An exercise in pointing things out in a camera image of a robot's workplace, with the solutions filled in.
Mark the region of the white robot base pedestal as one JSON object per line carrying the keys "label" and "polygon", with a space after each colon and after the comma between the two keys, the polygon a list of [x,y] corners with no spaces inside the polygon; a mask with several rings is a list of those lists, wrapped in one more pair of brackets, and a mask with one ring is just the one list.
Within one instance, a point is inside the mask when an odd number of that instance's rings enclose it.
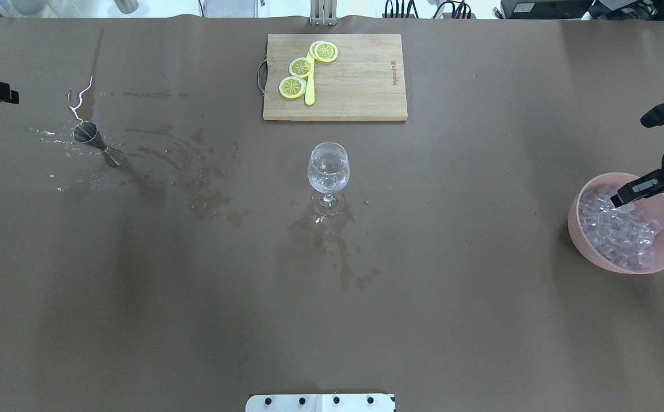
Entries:
{"label": "white robot base pedestal", "polygon": [[397,405],[385,393],[256,394],[245,411],[397,411]]}

